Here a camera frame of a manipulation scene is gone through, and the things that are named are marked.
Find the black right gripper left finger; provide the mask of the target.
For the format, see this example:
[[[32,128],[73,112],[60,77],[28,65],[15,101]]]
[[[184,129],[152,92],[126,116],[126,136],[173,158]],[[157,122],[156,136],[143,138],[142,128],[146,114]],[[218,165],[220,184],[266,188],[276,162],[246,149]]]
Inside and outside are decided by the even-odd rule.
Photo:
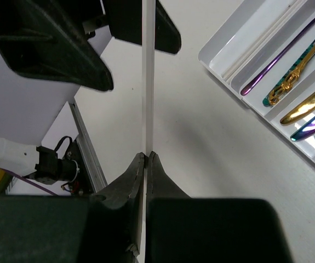
[[[0,262],[134,262],[145,158],[91,196],[0,196]]]

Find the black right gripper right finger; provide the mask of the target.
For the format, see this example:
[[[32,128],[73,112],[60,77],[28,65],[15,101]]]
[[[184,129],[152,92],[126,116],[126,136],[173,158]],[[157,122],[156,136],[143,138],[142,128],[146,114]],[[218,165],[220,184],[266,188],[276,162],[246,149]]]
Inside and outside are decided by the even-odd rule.
[[[258,198],[192,198],[152,152],[146,262],[292,262],[279,216]]]

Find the gold ornate fork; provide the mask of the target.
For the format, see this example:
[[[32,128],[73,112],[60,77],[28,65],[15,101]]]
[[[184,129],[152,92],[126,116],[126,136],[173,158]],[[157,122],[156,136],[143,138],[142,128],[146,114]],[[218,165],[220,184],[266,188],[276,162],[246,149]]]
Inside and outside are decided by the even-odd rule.
[[[288,92],[292,90],[295,83],[299,80],[304,69],[310,60],[315,56],[315,39],[301,54],[297,61],[291,66],[286,74],[280,79],[276,86],[263,99],[262,104],[265,107],[274,106]]]

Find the gold knife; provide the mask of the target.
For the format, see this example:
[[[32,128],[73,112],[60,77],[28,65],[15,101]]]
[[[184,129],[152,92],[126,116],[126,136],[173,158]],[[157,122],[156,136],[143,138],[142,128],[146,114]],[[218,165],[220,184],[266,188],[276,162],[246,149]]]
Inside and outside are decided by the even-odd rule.
[[[315,92],[280,119],[281,125],[292,124],[315,110]]]

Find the purple iridescent fork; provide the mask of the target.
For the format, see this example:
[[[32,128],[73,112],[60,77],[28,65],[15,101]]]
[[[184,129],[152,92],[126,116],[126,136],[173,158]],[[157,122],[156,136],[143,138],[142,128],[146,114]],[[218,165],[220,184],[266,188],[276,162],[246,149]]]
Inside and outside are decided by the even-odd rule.
[[[246,96],[315,24],[315,1],[306,1],[233,79]]]

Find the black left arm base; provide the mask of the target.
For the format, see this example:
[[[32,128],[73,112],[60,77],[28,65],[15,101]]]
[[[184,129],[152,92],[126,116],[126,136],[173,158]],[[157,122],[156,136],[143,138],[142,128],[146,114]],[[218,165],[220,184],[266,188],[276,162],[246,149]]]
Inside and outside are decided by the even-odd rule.
[[[71,137],[62,137],[53,150],[37,146],[36,151],[39,161],[29,179],[45,185],[62,181],[61,189],[73,196],[94,193],[79,146]]]

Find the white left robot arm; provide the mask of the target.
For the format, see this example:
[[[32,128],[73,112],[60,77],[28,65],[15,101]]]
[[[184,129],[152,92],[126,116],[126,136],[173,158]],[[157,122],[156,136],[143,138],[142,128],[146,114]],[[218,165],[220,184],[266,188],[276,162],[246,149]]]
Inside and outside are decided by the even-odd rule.
[[[179,30],[160,1],[153,7],[155,50],[177,54]],[[111,72],[88,39],[108,26],[114,38],[142,45],[142,18],[142,1],[0,1],[0,54],[20,77],[112,91]],[[0,137],[0,168],[59,179],[63,161],[38,148]]]

